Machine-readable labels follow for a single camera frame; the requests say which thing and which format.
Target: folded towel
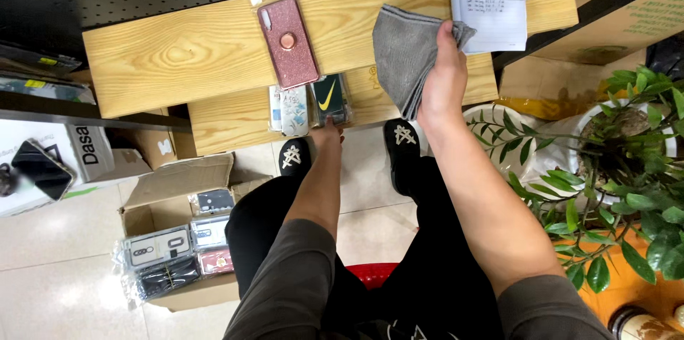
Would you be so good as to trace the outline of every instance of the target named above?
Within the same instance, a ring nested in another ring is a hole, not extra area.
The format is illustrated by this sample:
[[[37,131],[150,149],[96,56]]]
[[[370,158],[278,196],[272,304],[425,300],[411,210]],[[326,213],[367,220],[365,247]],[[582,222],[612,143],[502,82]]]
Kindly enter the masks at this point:
[[[382,5],[373,28],[373,52],[380,86],[401,112],[413,121],[423,98],[423,86],[437,58],[437,32],[442,20]],[[474,36],[474,29],[454,21],[452,34],[458,50]]]

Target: red stool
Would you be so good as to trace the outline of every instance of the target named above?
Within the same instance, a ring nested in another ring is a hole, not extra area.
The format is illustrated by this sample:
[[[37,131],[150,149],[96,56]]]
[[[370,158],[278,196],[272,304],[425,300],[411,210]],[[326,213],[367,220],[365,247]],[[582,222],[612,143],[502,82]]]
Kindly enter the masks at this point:
[[[353,273],[369,291],[380,288],[382,283],[392,273],[399,263],[373,263],[358,264],[357,266],[347,266],[346,268]]]

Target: forearm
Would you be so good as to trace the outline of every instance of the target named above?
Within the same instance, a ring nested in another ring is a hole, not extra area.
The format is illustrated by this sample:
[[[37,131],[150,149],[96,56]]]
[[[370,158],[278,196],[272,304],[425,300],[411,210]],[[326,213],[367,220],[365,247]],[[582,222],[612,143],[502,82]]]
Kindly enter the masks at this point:
[[[463,119],[425,131],[475,260],[499,295],[540,274],[564,275],[542,226],[489,161]]]
[[[341,147],[323,145],[309,173],[306,174],[285,216],[285,222],[303,218],[319,224],[337,240],[340,213]]]

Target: hand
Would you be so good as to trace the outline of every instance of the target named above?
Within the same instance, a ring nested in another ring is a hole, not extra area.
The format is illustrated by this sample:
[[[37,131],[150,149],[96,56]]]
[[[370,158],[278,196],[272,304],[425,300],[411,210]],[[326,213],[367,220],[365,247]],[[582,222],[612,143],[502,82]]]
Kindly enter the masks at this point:
[[[418,123],[426,133],[463,119],[461,104],[468,81],[466,55],[459,52],[451,34],[452,21],[444,21],[437,33],[437,60],[427,74]]]
[[[321,148],[331,143],[333,146],[342,144],[342,141],[344,141],[343,132],[344,129],[336,127],[332,123],[332,117],[328,116],[326,118],[326,125],[322,128],[312,129],[310,134],[316,148],[321,150]]]

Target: tile floor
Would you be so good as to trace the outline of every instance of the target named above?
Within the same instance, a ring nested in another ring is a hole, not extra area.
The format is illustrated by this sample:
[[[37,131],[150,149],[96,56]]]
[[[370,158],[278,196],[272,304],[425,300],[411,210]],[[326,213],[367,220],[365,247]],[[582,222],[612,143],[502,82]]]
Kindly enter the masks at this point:
[[[382,125],[345,136],[338,253],[348,265],[400,261],[416,232],[416,206],[392,189]],[[231,182],[276,176],[282,145],[236,151]],[[110,252],[123,235],[117,209],[135,182],[0,219],[0,340],[221,338],[237,302],[176,313],[127,309]]]

